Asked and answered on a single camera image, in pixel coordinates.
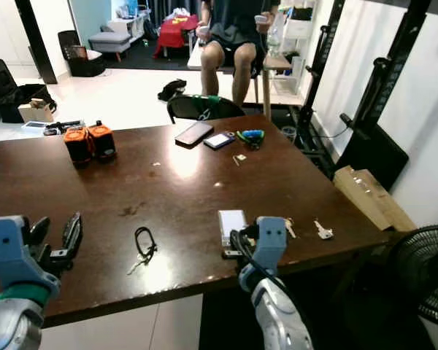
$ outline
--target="person's hand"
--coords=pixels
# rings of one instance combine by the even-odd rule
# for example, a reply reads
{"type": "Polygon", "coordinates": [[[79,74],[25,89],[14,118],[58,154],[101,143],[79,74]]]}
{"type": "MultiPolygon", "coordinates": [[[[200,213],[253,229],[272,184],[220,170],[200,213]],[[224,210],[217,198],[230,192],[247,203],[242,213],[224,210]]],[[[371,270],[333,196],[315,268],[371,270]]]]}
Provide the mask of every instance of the person's hand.
{"type": "Polygon", "coordinates": [[[203,22],[202,20],[200,20],[199,22],[198,22],[198,25],[197,25],[197,27],[196,27],[196,36],[198,37],[198,38],[200,38],[201,40],[204,40],[204,41],[208,41],[209,39],[210,39],[210,37],[211,37],[211,32],[210,31],[208,31],[207,33],[202,33],[202,32],[200,32],[200,28],[201,27],[204,27],[204,26],[207,26],[207,23],[205,23],[205,22],[203,22]]]}
{"type": "Polygon", "coordinates": [[[267,34],[269,28],[271,28],[272,23],[274,22],[274,15],[271,12],[262,12],[261,15],[268,20],[266,23],[256,23],[256,31],[260,34],[267,34]]]}

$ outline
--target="gray ottoman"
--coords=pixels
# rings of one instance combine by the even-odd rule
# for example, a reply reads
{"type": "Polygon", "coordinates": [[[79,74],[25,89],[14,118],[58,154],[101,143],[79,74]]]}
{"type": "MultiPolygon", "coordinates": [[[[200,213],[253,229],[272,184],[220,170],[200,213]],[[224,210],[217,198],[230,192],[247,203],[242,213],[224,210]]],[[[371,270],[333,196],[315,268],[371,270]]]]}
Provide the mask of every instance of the gray ottoman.
{"type": "Polygon", "coordinates": [[[130,35],[127,33],[115,33],[103,31],[89,38],[91,47],[100,53],[116,53],[120,62],[120,53],[130,47],[130,35]]]}

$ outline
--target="black fan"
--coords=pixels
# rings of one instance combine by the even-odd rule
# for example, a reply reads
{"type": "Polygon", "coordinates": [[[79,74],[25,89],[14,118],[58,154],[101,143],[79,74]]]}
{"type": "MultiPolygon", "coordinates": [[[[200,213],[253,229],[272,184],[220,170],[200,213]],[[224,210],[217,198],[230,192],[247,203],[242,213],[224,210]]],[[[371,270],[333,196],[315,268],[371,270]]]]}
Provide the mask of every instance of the black fan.
{"type": "Polygon", "coordinates": [[[438,225],[400,240],[389,261],[418,315],[438,324],[438,225]]]}

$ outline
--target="black phone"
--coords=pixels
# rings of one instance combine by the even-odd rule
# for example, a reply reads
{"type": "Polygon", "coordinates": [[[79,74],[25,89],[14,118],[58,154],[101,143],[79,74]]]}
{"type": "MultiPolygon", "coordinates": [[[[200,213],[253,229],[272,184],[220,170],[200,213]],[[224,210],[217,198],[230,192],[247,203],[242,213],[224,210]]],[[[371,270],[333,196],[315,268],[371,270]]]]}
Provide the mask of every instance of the black phone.
{"type": "Polygon", "coordinates": [[[187,147],[191,147],[201,141],[208,133],[211,133],[214,128],[205,122],[195,122],[187,130],[183,131],[175,138],[175,142],[187,147]]]}

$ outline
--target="person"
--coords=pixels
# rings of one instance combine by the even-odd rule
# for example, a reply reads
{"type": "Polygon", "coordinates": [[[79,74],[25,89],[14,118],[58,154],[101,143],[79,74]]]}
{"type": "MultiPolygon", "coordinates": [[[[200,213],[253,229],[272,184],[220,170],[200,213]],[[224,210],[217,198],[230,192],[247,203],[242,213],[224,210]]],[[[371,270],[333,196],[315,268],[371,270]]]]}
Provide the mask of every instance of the person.
{"type": "Polygon", "coordinates": [[[196,35],[207,42],[201,54],[203,95],[217,95],[217,68],[223,64],[234,65],[232,98],[238,106],[243,104],[252,73],[258,74],[263,65],[266,54],[263,36],[274,22],[279,3],[280,0],[201,1],[201,21],[196,35]],[[256,15],[265,16],[267,21],[257,24],[256,15]],[[200,31],[210,20],[210,31],[200,31]]]}

